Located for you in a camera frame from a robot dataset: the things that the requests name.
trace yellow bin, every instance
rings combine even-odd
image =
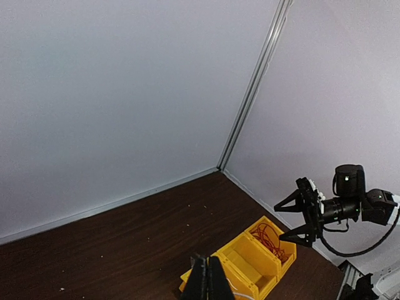
[[[261,223],[266,223],[271,227],[267,227],[266,232],[272,242],[278,244],[277,236],[283,231],[263,216],[213,254],[221,261],[232,292],[245,294],[254,300],[264,300],[297,258],[296,245],[293,243],[280,242],[280,248],[285,250],[287,257],[282,263],[268,248],[253,237],[251,232]],[[190,272],[191,270],[181,276],[182,284],[179,287],[181,291],[184,290]]]

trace red cable bundle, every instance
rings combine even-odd
[[[278,245],[276,246],[271,238],[268,236],[266,232],[267,228],[271,228],[277,238]],[[277,258],[281,260],[282,263],[288,260],[288,257],[285,254],[285,250],[281,249],[281,241],[279,240],[279,236],[276,233],[275,229],[268,225],[267,223],[258,224],[257,228],[250,232],[258,241],[261,242],[268,250],[270,250]]]

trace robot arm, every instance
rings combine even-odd
[[[400,196],[381,189],[372,189],[366,192],[364,169],[360,165],[346,164],[336,168],[332,181],[333,193],[337,196],[332,199],[318,191],[312,180],[299,178],[296,181],[297,190],[289,197],[274,206],[275,211],[302,213],[305,225],[280,235],[280,240],[311,247],[316,239],[334,254],[343,257],[353,257],[365,254],[380,245],[393,231],[400,216]],[[362,221],[387,225],[392,227],[385,236],[373,247],[365,251],[343,254],[333,249],[324,239],[326,224],[353,219],[355,222],[361,215]]]

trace wooden table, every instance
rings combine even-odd
[[[221,173],[0,247],[0,298],[177,299],[192,253],[208,255],[267,215]],[[335,300],[342,272],[313,249],[268,300]]]

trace black cable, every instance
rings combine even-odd
[[[346,233],[349,231],[349,219],[346,219],[346,229],[329,229],[326,228],[325,226],[322,227],[325,231],[329,232],[329,233]]]
[[[378,242],[376,242],[371,247],[369,247],[369,248],[367,248],[367,249],[365,249],[363,251],[359,251],[359,252],[355,252],[355,253],[342,253],[342,252],[339,252],[338,250],[334,249],[331,245],[328,244],[328,242],[325,240],[325,237],[323,235],[321,235],[321,242],[324,244],[326,249],[328,249],[332,253],[336,254],[337,256],[341,256],[342,258],[353,258],[354,256],[364,255],[364,254],[374,250],[376,247],[378,247],[380,244],[382,244],[385,241],[385,239],[388,238],[388,236],[392,233],[392,231],[396,227],[396,224],[398,223],[399,218],[400,218],[400,208],[399,208],[399,210],[397,212],[397,216],[396,216],[396,219],[393,222],[393,225],[390,227],[390,229],[387,231],[387,233]]]

